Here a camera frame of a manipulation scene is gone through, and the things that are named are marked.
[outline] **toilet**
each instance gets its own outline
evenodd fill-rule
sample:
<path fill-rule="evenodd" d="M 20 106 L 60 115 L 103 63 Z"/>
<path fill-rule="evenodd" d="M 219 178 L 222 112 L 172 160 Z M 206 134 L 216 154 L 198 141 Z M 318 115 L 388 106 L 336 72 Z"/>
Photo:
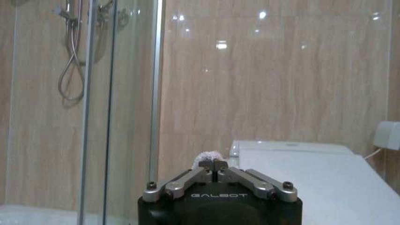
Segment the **toilet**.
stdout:
<path fill-rule="evenodd" d="M 323 143 L 234 141 L 230 165 L 291 181 L 303 225 L 399 225 L 400 197 L 363 156 Z"/>

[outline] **glass shower door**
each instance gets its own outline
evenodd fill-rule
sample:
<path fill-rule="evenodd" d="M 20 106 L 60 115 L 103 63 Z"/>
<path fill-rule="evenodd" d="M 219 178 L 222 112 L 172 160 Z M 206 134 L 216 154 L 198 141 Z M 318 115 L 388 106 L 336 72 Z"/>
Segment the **glass shower door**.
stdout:
<path fill-rule="evenodd" d="M 112 1 L 110 39 L 102 46 L 96 21 L 107 2 L 92 0 L 91 10 L 80 219 L 132 225 L 151 173 L 158 0 Z M 99 51 L 110 55 L 103 63 L 95 61 Z"/>

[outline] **bathroom wall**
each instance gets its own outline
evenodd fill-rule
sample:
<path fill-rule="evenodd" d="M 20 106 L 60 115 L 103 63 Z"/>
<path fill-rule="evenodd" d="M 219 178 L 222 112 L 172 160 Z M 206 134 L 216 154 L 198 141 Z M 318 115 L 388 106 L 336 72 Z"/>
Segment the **bathroom wall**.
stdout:
<path fill-rule="evenodd" d="M 52 12 L 66 1 L 2 2 L 16 8 L 6 203 L 76 209 L 82 103 L 68 104 L 58 91 L 68 54 L 66 22 Z M 75 71 L 70 93 L 79 91 Z"/>
<path fill-rule="evenodd" d="M 15 7 L 0 1 L 0 204 L 6 198 Z"/>
<path fill-rule="evenodd" d="M 160 179 L 203 151 L 227 157 L 234 139 L 374 152 L 388 110 L 390 7 L 390 0 L 167 0 Z M 386 177 L 384 153 L 371 164 Z"/>
<path fill-rule="evenodd" d="M 400 120 L 400 0 L 394 0 L 388 119 Z M 387 182 L 400 193 L 400 152 L 387 150 Z"/>

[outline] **silver metal bracket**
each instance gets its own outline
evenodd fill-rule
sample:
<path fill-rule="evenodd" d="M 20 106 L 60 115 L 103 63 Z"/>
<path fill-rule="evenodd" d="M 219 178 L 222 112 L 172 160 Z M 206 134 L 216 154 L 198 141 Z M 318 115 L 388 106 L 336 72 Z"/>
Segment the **silver metal bracket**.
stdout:
<path fill-rule="evenodd" d="M 207 183 L 212 181 L 212 172 L 203 167 L 194 169 L 182 178 L 166 185 L 166 192 L 172 199 L 180 198 L 186 194 L 186 190 L 196 183 Z"/>
<path fill-rule="evenodd" d="M 275 197 L 274 186 L 235 167 L 219 171 L 219 181 L 240 183 L 262 199 L 272 199 Z"/>
<path fill-rule="evenodd" d="M 163 180 L 154 187 L 148 187 L 143 193 L 143 200 L 148 203 L 154 203 L 160 199 L 163 193 L 168 193 L 174 199 L 184 196 L 184 191 L 196 182 L 211 182 L 212 172 L 199 167 L 190 172 L 182 173 L 172 179 Z"/>
<path fill-rule="evenodd" d="M 276 196 L 282 201 L 292 203 L 298 200 L 298 189 L 294 187 L 292 183 L 280 183 L 278 180 L 268 177 L 267 175 L 264 175 L 254 169 L 247 170 L 246 173 L 250 174 L 252 177 L 260 179 L 262 181 L 268 182 L 274 186 Z"/>

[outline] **white toilet lid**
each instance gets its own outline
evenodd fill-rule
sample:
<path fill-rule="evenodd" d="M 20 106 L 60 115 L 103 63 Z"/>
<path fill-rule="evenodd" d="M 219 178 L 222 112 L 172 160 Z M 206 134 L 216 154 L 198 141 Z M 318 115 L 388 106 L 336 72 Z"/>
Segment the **white toilet lid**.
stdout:
<path fill-rule="evenodd" d="M 303 225 L 400 224 L 400 197 L 360 155 L 242 149 L 240 168 L 294 182 Z"/>

